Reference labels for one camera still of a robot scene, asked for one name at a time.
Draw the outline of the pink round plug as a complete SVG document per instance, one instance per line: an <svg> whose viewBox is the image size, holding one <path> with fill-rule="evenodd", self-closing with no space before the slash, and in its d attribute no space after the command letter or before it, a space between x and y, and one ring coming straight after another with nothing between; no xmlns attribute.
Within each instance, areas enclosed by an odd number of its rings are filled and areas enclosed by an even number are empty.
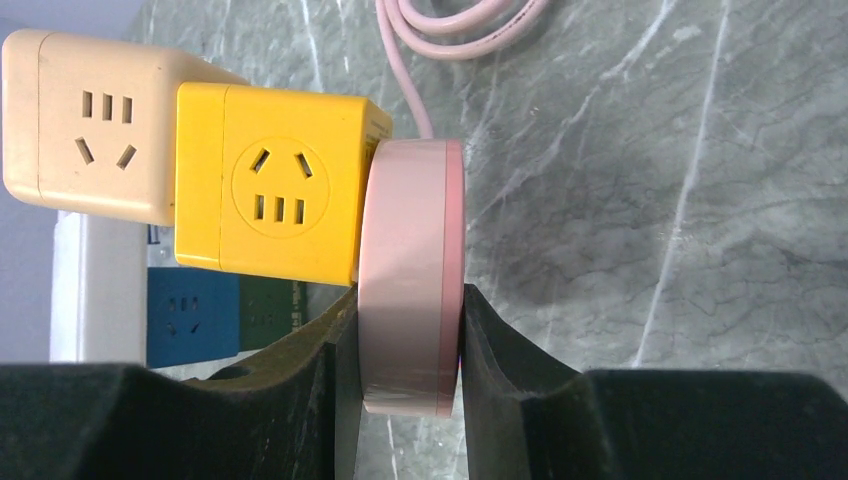
<svg viewBox="0 0 848 480"><path fill-rule="evenodd" d="M465 232L460 141L381 143L367 183L358 277L359 366L368 412L451 415Z"/></svg>

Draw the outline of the wooden cube plug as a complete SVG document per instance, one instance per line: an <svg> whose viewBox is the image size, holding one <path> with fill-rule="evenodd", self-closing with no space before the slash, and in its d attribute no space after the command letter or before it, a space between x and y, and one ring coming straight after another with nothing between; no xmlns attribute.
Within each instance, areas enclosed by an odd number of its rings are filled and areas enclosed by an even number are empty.
<svg viewBox="0 0 848 480"><path fill-rule="evenodd" d="M21 29L2 46L2 172L16 199L170 226L177 92L239 77L181 50Z"/></svg>

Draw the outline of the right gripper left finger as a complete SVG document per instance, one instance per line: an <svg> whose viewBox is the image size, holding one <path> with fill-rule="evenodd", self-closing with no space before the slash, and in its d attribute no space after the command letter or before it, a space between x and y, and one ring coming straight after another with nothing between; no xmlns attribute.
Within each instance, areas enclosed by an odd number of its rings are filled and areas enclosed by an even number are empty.
<svg viewBox="0 0 848 480"><path fill-rule="evenodd" d="M205 380L130 364L1 370L5 479L349 479L357 295Z"/></svg>

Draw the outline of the yellow plug adapter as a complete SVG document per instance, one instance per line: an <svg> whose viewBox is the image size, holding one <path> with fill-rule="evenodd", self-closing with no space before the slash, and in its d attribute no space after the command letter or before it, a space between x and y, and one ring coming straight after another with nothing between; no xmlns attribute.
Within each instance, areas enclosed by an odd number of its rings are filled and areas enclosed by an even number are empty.
<svg viewBox="0 0 848 480"><path fill-rule="evenodd" d="M183 266L348 286L389 114L365 97L186 83L177 94Z"/></svg>

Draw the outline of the green cube plug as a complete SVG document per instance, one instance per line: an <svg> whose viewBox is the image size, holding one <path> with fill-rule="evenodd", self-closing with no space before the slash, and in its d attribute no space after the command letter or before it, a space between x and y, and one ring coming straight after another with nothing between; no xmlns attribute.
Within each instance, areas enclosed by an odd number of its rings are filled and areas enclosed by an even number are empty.
<svg viewBox="0 0 848 480"><path fill-rule="evenodd" d="M240 350L263 349L309 321L304 282L241 275Z"/></svg>

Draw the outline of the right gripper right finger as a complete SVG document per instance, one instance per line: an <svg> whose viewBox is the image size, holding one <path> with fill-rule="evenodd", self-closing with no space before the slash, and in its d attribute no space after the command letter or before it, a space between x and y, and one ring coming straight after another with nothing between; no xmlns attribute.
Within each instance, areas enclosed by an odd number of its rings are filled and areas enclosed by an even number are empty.
<svg viewBox="0 0 848 480"><path fill-rule="evenodd" d="M473 479L843 479L847 404L797 372L578 372L465 288Z"/></svg>

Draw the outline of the dark blue cube adapter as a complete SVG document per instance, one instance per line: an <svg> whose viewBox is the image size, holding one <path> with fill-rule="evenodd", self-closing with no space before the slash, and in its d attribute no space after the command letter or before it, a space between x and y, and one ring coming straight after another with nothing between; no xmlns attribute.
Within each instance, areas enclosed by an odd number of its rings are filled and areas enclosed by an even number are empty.
<svg viewBox="0 0 848 480"><path fill-rule="evenodd" d="M239 277L187 267L147 270L146 364L218 360L240 351Z"/></svg>

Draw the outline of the white power strip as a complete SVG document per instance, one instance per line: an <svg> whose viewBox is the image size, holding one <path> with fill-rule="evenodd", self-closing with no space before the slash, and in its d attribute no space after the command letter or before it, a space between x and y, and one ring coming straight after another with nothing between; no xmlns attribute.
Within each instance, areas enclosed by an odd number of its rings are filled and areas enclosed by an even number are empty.
<svg viewBox="0 0 848 480"><path fill-rule="evenodd" d="M147 227L61 211L49 361L146 363Z"/></svg>

